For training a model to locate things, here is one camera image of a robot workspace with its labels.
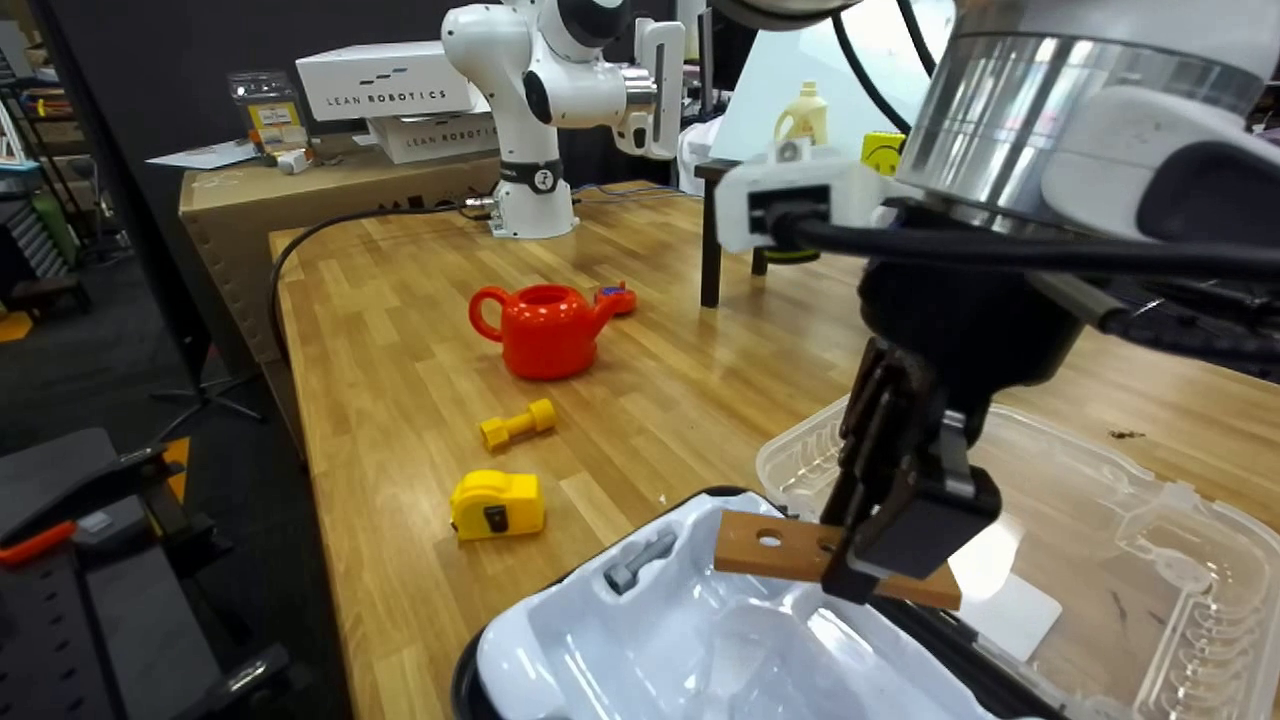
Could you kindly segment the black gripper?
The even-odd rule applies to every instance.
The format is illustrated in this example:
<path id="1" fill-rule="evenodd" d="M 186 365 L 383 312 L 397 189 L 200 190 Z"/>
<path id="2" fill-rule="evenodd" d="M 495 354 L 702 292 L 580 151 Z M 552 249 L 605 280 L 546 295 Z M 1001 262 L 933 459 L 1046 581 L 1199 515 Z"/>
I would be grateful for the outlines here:
<path id="1" fill-rule="evenodd" d="M 997 481 L 969 459 L 991 397 L 1046 384 L 1082 321 L 1022 273 L 872 259 L 872 329 L 840 420 L 837 483 L 820 512 L 854 568 L 933 577 L 1001 515 Z M 957 399 L 916 399 L 911 365 Z"/>

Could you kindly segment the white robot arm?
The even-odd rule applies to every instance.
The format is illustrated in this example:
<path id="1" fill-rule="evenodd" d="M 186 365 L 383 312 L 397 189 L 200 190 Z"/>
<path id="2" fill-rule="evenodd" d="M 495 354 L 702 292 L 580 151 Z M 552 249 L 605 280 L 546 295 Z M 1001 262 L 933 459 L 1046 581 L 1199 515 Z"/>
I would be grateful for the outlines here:
<path id="1" fill-rule="evenodd" d="M 863 262 L 825 590 L 924 581 L 1001 515 L 969 448 L 1111 316 L 1109 274 L 1278 274 L 1278 147 L 1248 131 L 1271 69 L 1278 0 L 957 0 L 893 179 L 724 173 L 724 249 Z"/>

